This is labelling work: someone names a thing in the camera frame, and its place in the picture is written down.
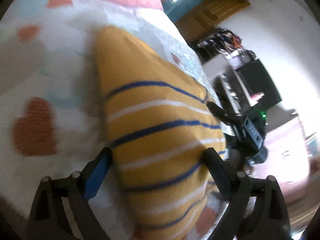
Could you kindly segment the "yellow striped sweater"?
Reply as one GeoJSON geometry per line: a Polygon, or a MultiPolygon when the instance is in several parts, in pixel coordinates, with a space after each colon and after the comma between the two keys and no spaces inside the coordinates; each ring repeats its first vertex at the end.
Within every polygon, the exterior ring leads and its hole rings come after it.
{"type": "Polygon", "coordinates": [[[135,35],[103,27],[95,46],[106,135],[141,239],[183,239],[216,189],[201,157],[225,156],[206,87],[135,35]]]}

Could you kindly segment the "cluttered clothes pile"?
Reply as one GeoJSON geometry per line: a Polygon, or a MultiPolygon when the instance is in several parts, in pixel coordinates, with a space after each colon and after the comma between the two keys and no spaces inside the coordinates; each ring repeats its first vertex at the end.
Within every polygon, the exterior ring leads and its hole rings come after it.
{"type": "Polygon", "coordinates": [[[202,63],[221,54],[234,57],[245,51],[242,39],[229,29],[216,28],[210,35],[195,43],[194,51],[202,63]]]}

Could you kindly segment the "white shelf unit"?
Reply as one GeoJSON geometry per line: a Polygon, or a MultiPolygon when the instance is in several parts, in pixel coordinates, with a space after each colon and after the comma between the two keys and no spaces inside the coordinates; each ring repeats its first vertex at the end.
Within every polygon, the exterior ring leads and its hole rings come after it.
{"type": "Polygon", "coordinates": [[[219,54],[203,63],[202,67],[225,111],[243,114],[254,108],[265,117],[266,109],[262,105],[264,93],[251,92],[247,82],[236,72],[241,65],[240,59],[228,59],[219,54]]]}

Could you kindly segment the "black television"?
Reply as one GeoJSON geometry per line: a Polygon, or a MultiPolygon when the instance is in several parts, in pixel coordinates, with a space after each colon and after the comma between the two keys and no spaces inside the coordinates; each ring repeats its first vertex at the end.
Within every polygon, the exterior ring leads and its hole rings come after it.
{"type": "Polygon", "coordinates": [[[259,59],[240,67],[236,72],[248,87],[250,94],[264,94],[258,101],[262,111],[267,111],[282,101],[274,81],[259,59]]]}

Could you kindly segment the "round desk clock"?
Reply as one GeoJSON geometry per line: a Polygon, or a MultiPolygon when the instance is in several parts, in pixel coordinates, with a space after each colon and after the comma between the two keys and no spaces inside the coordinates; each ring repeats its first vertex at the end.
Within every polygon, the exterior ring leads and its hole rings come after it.
{"type": "Polygon", "coordinates": [[[251,56],[246,53],[242,53],[239,58],[243,64],[248,64],[252,61],[251,56]]]}

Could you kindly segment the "heart patterned bed quilt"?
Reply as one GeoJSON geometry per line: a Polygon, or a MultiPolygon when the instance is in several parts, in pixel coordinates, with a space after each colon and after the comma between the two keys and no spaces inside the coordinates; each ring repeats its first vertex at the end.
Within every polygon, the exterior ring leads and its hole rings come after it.
{"type": "Polygon", "coordinates": [[[40,179],[66,177],[104,143],[96,31],[136,34],[206,88],[199,58],[159,9],[120,0],[11,0],[1,11],[1,239],[51,239],[29,217],[40,179]]]}

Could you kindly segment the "brown wooden door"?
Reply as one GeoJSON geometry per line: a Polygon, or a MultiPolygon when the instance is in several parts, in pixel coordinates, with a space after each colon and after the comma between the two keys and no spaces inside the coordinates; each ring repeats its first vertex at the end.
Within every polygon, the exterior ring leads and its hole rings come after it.
{"type": "Polygon", "coordinates": [[[251,4],[246,0],[204,0],[175,23],[183,38],[192,43],[209,34],[222,21],[251,4]]]}

